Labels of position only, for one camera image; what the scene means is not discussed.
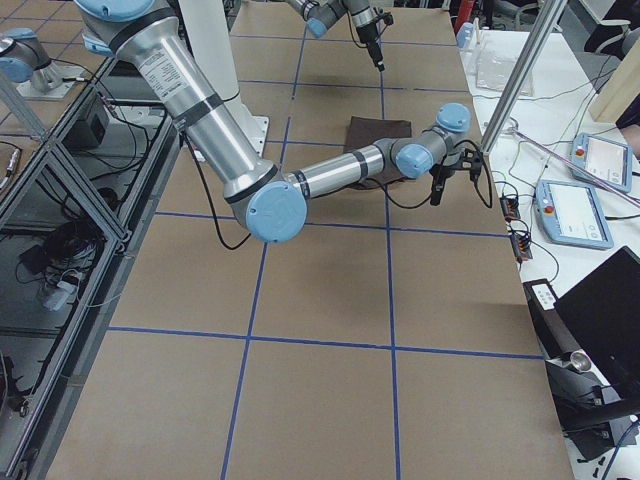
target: brown cloth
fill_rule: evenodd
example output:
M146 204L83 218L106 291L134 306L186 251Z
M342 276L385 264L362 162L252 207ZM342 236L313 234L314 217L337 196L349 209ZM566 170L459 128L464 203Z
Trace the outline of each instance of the brown cloth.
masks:
M371 145L381 138L409 138L411 137L411 122L407 120L376 120L374 118L351 117L351 124L347 130L347 140L344 152L351 152L358 148ZM395 168L386 168L373 177L383 185L404 179ZM353 188L378 188L378 184L371 180L363 180L354 184Z

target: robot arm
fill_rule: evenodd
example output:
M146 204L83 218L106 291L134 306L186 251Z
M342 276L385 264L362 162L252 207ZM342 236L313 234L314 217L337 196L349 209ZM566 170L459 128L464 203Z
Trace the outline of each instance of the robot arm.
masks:
M266 242L284 242L304 226L307 200L398 168L418 178L458 158L456 142L470 113L450 104L420 137L381 140L365 148L283 175L261 159L224 102L178 38L178 19L165 0L129 0L110 9L100 0L75 0L93 39L91 50L132 63L224 184L238 222Z
M378 44L378 21L383 20L386 25L392 25L393 17L390 13L375 12L369 5L369 0L329 0L324 5L315 0L286 1L307 22L307 28L316 38L324 36L345 13L349 12L358 39L367 46L373 65L381 72L384 71L382 51Z
M0 33L0 70L9 80L31 80L33 88L46 93L62 84L62 75L29 28L14 28Z

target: light blue joint cap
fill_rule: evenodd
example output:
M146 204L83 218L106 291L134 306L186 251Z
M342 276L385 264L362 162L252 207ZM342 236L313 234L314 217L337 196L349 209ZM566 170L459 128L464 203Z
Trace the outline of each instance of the light blue joint cap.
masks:
M82 11L107 22L131 22L149 11L154 0L74 0Z
M263 242L286 242L302 230L307 202L290 183L271 182L253 195L245 219L249 231Z
M471 126L471 112L461 103L447 103L436 115L436 123L453 133L465 133Z
M4 35L14 40L31 40L36 37L36 34L30 28L12 28L4 32Z
M405 145L396 155L396 167L407 178L420 178L434 164L431 152L417 143Z
M84 48L89 50L91 53L95 53L96 55L104 55L105 57L115 56L109 46L102 40L98 40L95 37L85 35L84 33L82 34L82 38L84 40Z
M26 82L33 75L33 68L17 58L0 58L0 70L14 83Z
M317 18L307 20L307 28L316 38L322 38L327 33L327 26Z

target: label on robot arm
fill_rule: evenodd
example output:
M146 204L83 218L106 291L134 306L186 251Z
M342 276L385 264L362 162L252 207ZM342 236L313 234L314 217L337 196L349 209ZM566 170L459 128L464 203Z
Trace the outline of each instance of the label on robot arm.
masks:
M138 70L163 102L189 86L182 72L162 50L154 52Z

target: touchscreen display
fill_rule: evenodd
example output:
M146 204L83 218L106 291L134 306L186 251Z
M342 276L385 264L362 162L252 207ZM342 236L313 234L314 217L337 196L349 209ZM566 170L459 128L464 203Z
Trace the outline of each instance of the touchscreen display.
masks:
M622 185L625 153L621 145L589 137L585 169L603 180Z
M551 184L549 187L560 233L565 237L603 241L589 190L571 185Z

